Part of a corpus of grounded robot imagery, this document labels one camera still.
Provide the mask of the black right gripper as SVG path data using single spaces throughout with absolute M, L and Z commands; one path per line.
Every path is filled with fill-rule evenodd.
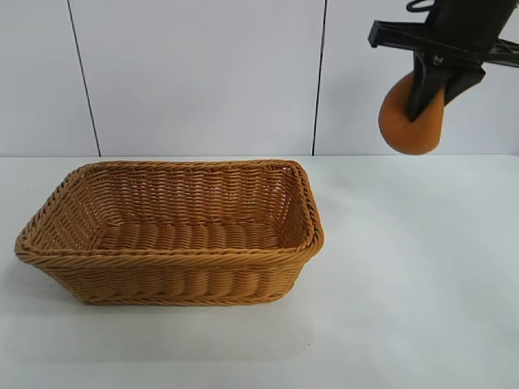
M 518 43 L 496 39 L 490 49 L 449 44 L 435 39 L 425 24 L 384 22 L 376 20 L 368 35 L 371 47 L 379 45 L 414 51 L 413 81 L 407 101 L 407 117 L 414 122 L 444 86 L 444 103 L 480 83 L 486 71 L 479 63 L 518 67 Z M 476 62 L 450 70 L 436 65 L 428 54 L 459 62 Z

